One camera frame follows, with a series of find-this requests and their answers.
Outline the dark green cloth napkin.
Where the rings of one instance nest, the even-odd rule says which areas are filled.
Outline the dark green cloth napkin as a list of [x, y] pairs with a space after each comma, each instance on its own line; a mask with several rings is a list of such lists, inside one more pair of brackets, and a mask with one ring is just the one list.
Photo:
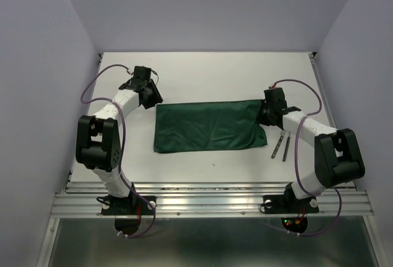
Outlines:
[[161, 104], [156, 109], [157, 153], [244, 150], [268, 144], [257, 123], [258, 99]]

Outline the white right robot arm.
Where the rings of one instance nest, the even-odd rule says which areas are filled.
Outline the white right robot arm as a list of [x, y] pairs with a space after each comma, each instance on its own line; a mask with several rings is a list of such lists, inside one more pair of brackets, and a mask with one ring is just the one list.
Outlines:
[[[287, 105], [282, 88], [264, 91], [257, 123], [276, 126], [295, 136], [296, 180], [282, 199], [284, 208], [296, 212], [305, 204], [305, 199], [323, 193], [336, 185], [361, 179], [365, 166], [355, 132], [338, 130], [322, 124], [297, 107]], [[298, 168], [298, 142], [305, 141], [314, 149], [314, 169], [301, 176]]]

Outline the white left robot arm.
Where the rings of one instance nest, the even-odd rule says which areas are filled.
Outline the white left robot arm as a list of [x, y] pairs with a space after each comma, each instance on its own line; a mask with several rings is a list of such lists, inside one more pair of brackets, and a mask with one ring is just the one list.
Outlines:
[[[85, 99], [88, 89], [96, 79], [110, 68], [124, 68], [131, 76], [119, 86], [116, 95], [110, 98]], [[122, 158], [126, 140], [125, 119], [139, 107], [150, 109], [163, 102], [157, 85], [151, 78], [157, 72], [145, 66], [136, 66], [133, 71], [123, 64], [112, 64], [85, 87], [80, 96], [84, 104], [105, 101], [107, 104], [93, 115], [83, 115], [77, 123], [76, 162], [93, 171], [104, 184], [108, 195], [116, 198], [115, 206], [123, 214], [136, 209], [135, 189], [122, 172]]]

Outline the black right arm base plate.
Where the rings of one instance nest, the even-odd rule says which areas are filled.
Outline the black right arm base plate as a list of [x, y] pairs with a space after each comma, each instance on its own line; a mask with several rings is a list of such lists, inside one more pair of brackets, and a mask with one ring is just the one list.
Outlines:
[[315, 196], [297, 199], [291, 188], [284, 193], [264, 195], [263, 203], [259, 207], [264, 214], [317, 214], [319, 207]]

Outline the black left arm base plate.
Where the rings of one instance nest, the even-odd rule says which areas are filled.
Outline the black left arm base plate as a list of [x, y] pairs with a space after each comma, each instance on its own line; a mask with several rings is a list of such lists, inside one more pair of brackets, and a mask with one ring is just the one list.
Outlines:
[[130, 193], [124, 198], [118, 198], [111, 195], [99, 196], [96, 200], [101, 204], [102, 215], [153, 216], [151, 207], [133, 193]]

